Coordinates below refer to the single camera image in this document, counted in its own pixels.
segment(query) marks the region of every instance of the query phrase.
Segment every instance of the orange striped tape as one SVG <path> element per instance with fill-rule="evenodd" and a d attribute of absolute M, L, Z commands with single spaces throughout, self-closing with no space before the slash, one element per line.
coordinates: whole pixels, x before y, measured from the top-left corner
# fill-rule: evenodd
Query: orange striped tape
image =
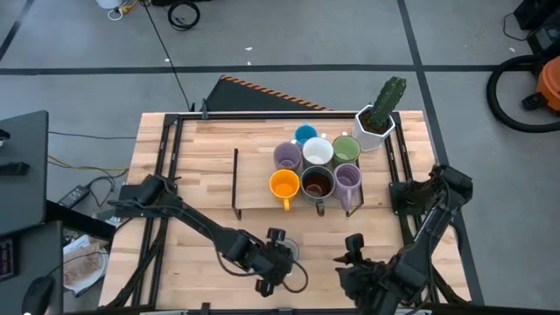
<path fill-rule="evenodd" d="M 220 80 L 232 81 L 233 83 L 241 84 L 244 87 L 253 88 L 253 89 L 255 89 L 257 91 L 261 91 L 263 93 L 274 95 L 276 97 L 281 97 L 281 98 L 283 98 L 287 101 L 296 102 L 298 104 L 307 106 L 308 108 L 312 108 L 312 109 L 316 109 L 316 110 L 332 110 L 332 109 L 330 109 L 326 106 L 319 105 L 319 104 L 314 103 L 312 101 L 306 101 L 306 100 L 298 99 L 297 97 L 288 95 L 286 93 L 278 92 L 278 91 L 275 91 L 275 90 L 273 90 L 271 88 L 267 88 L 267 87 L 261 87 L 260 85 L 257 85 L 255 83 L 251 83 L 251 82 L 247 82 L 245 80 L 237 79 L 237 78 L 234 78 L 233 76 L 222 75 L 220 77 Z"/>

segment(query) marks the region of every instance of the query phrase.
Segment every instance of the wooden table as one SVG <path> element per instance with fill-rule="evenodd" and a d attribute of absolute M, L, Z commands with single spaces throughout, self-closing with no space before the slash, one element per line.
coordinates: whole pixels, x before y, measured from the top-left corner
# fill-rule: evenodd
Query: wooden table
<path fill-rule="evenodd" d="M 165 114 L 144 114 L 129 172 L 129 184 L 139 184 L 154 172 Z M 425 180 L 434 164 L 430 137 L 421 111 L 401 112 L 402 126 L 409 149 L 410 163 L 416 180 Z M 319 218 L 312 204 L 296 201 L 290 213 L 284 213 L 271 196 L 268 177 L 271 174 L 271 152 L 282 141 L 290 140 L 301 120 L 258 121 L 188 121 L 181 137 L 178 155 L 178 194 L 185 202 L 223 226 L 243 228 L 265 238 L 269 227 L 283 228 L 287 237 L 300 249 L 299 261 L 310 275 L 307 290 L 291 294 L 276 288 L 271 297 L 260 297 L 254 291 L 255 278 L 227 275 L 216 260 L 212 243 L 178 220 L 171 219 L 164 252 L 157 308 L 200 309 L 210 302 L 213 309 L 276 308 L 352 308 L 345 297 L 333 258 L 345 251 L 344 239 L 363 233 L 364 256 L 388 260 L 403 246 L 398 218 L 393 215 L 388 196 L 390 182 L 386 152 L 383 148 L 360 156 L 364 174 L 365 203 L 346 218 L 337 203 L 327 206 Z M 352 131 L 352 120 L 313 120 L 319 132 L 333 140 L 342 131 Z M 173 137 L 169 139 L 171 150 Z M 231 210 L 233 151 L 239 150 L 237 206 L 243 209 L 242 220 Z M 169 167 L 169 156 L 163 174 Z M 400 178 L 403 169 L 397 157 Z M 145 219 L 134 219 L 115 236 L 108 272 L 101 294 L 101 305 L 112 300 L 137 266 Z M 465 299 L 469 298 L 466 278 L 456 239 L 448 229 L 432 257 L 434 265 L 449 285 Z M 147 301 L 151 272 L 144 278 L 143 302 Z M 292 288 L 303 284 L 296 270 L 286 282 Z"/>

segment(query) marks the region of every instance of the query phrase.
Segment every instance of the lavender mug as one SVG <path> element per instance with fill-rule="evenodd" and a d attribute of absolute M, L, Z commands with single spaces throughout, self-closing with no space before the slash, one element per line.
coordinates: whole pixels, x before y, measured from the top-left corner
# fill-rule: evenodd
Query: lavender mug
<path fill-rule="evenodd" d="M 340 199 L 342 208 L 348 213 L 352 206 L 352 197 L 360 190 L 361 170 L 354 164 L 341 164 L 334 169 L 334 180 L 334 196 Z"/>
<path fill-rule="evenodd" d="M 297 172 L 301 165 L 302 155 L 295 140 L 280 143 L 275 149 L 272 157 L 277 170 L 291 170 Z"/>

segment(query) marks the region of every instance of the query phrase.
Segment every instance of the orange mug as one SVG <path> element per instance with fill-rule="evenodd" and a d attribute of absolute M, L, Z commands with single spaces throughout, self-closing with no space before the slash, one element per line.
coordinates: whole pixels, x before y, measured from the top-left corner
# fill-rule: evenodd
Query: orange mug
<path fill-rule="evenodd" d="M 299 176 L 290 170 L 278 170 L 270 176 L 269 188 L 272 194 L 283 201 L 283 210 L 290 211 L 290 200 L 298 194 Z"/>

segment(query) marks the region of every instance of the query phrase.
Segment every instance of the gray floor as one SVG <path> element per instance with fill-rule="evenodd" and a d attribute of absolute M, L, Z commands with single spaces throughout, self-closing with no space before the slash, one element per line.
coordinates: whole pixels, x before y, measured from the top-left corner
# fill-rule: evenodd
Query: gray floor
<path fill-rule="evenodd" d="M 501 33 L 503 16 L 521 0 L 406 0 L 425 65 L 492 65 L 529 53 L 525 43 Z M 25 0 L 0 2 L 0 41 Z M 150 14 L 175 66 L 312 64 L 411 65 L 395 0 L 214 0 L 199 5 L 202 19 L 188 32 L 171 29 L 161 8 Z M 111 22 L 94 0 L 35 0 L 7 53 L 6 68 L 169 67 L 147 13 L 136 7 Z M 511 32 L 521 36 L 516 22 Z M 191 102 L 200 104 L 224 73 L 180 73 Z M 399 109 L 423 109 L 414 72 L 228 73 L 333 109 L 360 109 L 375 99 L 391 75 L 409 79 Z M 464 209 L 482 293 L 488 305 L 560 310 L 560 195 L 555 184 L 557 134 L 529 135 L 506 129 L 487 109 L 489 73 L 427 73 L 451 164 L 475 180 Z M 513 116 L 535 88 L 526 73 L 507 73 L 499 97 Z M 37 109 L 51 114 L 51 130 L 100 136 L 134 136 L 140 114 L 186 109 L 173 74 L 0 75 L 0 119 Z M 99 141 L 50 136 L 49 153 L 68 163 L 126 167 L 128 140 Z M 48 197 L 57 200 L 99 176 L 49 166 Z M 100 183 L 99 194 L 108 187 Z M 88 200 L 79 210 L 100 211 Z M 66 296 L 66 309 L 95 307 L 101 286 L 80 298 Z"/>

